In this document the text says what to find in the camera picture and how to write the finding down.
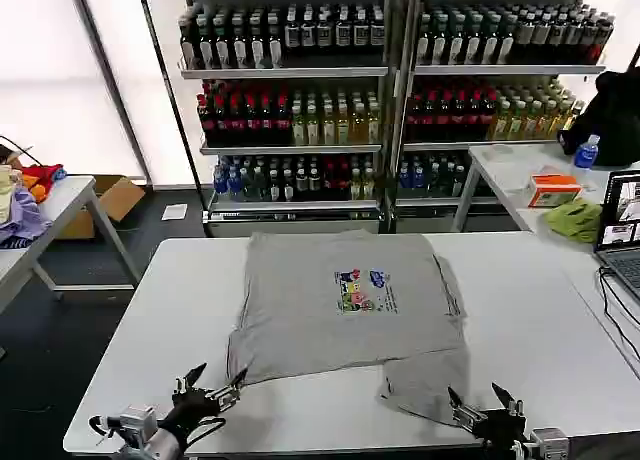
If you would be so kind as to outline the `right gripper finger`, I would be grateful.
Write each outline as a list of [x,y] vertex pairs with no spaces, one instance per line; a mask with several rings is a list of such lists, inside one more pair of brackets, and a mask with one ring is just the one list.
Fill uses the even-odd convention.
[[467,405],[451,386],[447,387],[447,391],[453,419],[459,426],[478,426],[487,420],[483,412]]
[[496,383],[492,384],[492,389],[500,403],[510,415],[523,415],[524,404],[522,400],[516,400],[506,389],[502,388]]

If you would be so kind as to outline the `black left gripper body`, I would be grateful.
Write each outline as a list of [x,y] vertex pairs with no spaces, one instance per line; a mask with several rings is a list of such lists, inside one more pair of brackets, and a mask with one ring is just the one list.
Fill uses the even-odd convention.
[[203,389],[190,389],[172,395],[173,408],[159,421],[161,429],[171,433],[191,433],[201,420],[220,413],[216,400],[206,397]]

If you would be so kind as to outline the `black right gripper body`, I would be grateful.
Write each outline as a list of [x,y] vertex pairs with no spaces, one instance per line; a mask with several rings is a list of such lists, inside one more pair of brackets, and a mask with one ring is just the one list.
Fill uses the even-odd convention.
[[492,444],[525,442],[525,425],[523,415],[511,414],[506,409],[485,410],[481,411],[481,419],[474,424],[472,434]]

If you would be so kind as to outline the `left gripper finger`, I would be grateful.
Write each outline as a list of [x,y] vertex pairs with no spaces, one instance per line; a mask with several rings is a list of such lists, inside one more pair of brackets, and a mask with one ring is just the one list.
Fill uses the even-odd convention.
[[217,405],[218,412],[225,412],[239,401],[246,374],[247,368],[244,368],[224,387],[208,393],[208,399]]
[[202,363],[192,369],[190,369],[185,375],[176,378],[174,394],[186,394],[188,391],[194,388],[195,383],[202,375],[207,364]]

